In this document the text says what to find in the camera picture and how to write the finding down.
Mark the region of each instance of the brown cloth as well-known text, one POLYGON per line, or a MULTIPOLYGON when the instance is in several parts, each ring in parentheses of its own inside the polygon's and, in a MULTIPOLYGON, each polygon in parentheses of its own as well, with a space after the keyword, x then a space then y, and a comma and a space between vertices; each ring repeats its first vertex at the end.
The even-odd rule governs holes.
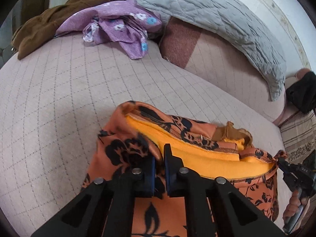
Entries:
POLYGON ((68 0, 64 5, 47 9, 29 19, 12 37, 11 45, 19 51, 18 59, 23 59, 52 39, 60 25, 74 13, 110 1, 115 0, 68 0))

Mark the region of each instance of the purple cloth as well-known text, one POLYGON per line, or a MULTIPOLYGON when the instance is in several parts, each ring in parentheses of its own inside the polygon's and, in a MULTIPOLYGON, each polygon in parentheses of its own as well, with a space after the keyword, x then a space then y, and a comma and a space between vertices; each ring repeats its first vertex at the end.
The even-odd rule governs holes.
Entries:
POLYGON ((135 0, 112 1, 75 13, 56 35, 83 31, 85 42, 119 42, 131 59, 139 59, 147 54, 147 32, 157 32, 161 26, 160 19, 135 0))

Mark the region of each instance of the beige striped cushion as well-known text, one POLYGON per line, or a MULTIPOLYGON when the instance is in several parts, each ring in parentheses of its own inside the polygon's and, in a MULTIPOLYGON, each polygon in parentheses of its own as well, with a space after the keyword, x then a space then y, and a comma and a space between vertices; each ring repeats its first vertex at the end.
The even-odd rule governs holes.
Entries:
POLYGON ((291 163, 302 163, 314 150, 316 116, 314 111, 307 115, 298 113, 281 126, 285 150, 291 163))

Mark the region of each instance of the finger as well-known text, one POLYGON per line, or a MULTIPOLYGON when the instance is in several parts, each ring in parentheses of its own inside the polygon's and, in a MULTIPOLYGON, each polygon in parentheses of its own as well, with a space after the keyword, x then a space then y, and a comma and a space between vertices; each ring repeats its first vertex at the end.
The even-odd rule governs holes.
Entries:
POLYGON ((306 198, 302 198, 302 205, 306 205, 307 204, 307 201, 308 201, 308 198, 306 197, 306 198))
POLYGON ((288 204, 285 210, 296 213, 298 211, 298 207, 292 204, 288 204))
POLYGON ((297 197, 298 196, 298 190, 293 191, 292 197, 297 197))
POLYGON ((295 205, 295 206, 299 206, 299 205, 301 205, 301 202, 300 202, 300 200, 298 199, 298 197, 297 196, 292 196, 291 198, 290 198, 290 204, 291 205, 295 205))
POLYGON ((287 217, 292 217, 295 215, 295 212, 292 211, 284 211, 283 213, 283 220, 285 220, 287 217))

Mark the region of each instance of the folded cloth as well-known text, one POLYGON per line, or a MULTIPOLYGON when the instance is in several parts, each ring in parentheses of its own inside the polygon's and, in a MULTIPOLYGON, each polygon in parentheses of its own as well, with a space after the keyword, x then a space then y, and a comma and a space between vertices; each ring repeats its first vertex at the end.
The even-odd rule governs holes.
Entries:
POLYGON ((113 1, 75 13, 56 35, 83 31, 85 42, 119 42, 131 59, 139 59, 147 54, 147 32, 157 32, 161 27, 160 19, 135 0, 113 1))
MULTIPOLYGON (((149 153, 161 162, 165 143, 170 143, 173 155, 180 157, 185 167, 206 178, 225 177, 269 219, 276 220, 277 160, 286 156, 284 152, 272 157, 254 148, 251 134, 233 128, 231 122, 218 127, 166 115, 142 102, 119 105, 100 131, 83 188, 97 177, 111 180, 138 167, 149 153)), ((135 201, 132 235, 186 236, 185 225, 184 198, 168 198, 163 173, 158 173, 155 197, 135 201)))
POLYGON ((23 59, 52 39, 58 27, 77 11, 110 1, 114 0, 68 0, 64 5, 47 9, 29 19, 12 37, 11 45, 19 51, 18 59, 23 59))
POLYGON ((316 108, 316 75, 307 72, 303 78, 286 89, 286 98, 304 114, 316 108))

